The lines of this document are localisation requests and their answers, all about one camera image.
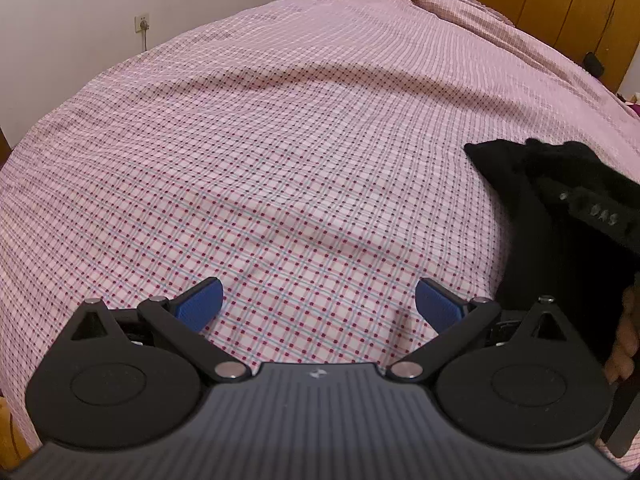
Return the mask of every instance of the finger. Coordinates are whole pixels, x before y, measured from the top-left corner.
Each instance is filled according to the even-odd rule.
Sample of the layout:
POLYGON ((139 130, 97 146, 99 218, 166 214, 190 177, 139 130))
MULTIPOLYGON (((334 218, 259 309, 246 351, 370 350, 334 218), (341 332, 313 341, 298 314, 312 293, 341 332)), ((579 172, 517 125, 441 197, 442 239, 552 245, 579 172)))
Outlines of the finger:
POLYGON ((634 372, 634 361, 631 357, 625 354, 622 346, 616 341, 613 343, 613 349, 611 350, 610 359, 616 365, 620 377, 628 379, 634 372))
POLYGON ((623 314, 616 330, 616 339, 625 351, 625 354, 629 357, 636 355, 638 346, 640 346, 640 340, 638 338, 638 330, 634 327, 631 321, 631 316, 623 314))
POLYGON ((615 383, 617 378, 620 377, 620 372, 611 359, 609 359, 604 365, 604 376, 607 378, 607 382, 609 384, 615 383))

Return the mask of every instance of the wooden wardrobe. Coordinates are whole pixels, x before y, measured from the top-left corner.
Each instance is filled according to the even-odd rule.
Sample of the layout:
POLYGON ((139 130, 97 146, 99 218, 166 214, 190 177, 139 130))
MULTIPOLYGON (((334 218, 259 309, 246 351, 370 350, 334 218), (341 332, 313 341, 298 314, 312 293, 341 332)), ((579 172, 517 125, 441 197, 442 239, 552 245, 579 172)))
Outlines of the wooden wardrobe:
POLYGON ((2 128, 0 128, 0 168, 4 166, 9 155, 11 155, 11 148, 9 148, 9 144, 6 142, 4 134, 2 133, 2 128))
POLYGON ((640 43, 640 0, 478 0, 582 65, 594 52, 616 92, 640 43))

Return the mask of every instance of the plaid bedspread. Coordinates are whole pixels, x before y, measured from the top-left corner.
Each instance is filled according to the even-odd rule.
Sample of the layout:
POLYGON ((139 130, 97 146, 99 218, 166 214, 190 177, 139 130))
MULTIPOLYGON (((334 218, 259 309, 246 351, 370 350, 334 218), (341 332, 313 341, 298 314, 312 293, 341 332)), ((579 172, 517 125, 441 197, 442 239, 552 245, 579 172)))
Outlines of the plaid bedspread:
POLYGON ((472 0, 282 0, 89 82, 0 172, 0 386, 89 296, 225 287, 206 336, 262 361, 387 365, 434 336, 414 287, 490 295, 504 211, 466 142, 580 140, 640 180, 640 121, 472 0))

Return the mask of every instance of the pink checkered bedsheet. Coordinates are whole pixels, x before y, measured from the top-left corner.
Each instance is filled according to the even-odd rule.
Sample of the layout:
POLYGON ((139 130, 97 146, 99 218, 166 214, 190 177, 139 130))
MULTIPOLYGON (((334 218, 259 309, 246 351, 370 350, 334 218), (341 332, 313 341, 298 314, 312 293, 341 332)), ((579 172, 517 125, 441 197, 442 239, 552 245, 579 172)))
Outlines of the pink checkered bedsheet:
POLYGON ((505 215, 462 146, 527 137, 640 180, 638 118, 472 0, 281 0, 107 70, 0 173, 14 417, 36 445, 24 389, 82 298, 206 276, 225 287, 207 337, 254 368, 395 361, 434 336, 420 276, 463 297, 500 279, 505 215))

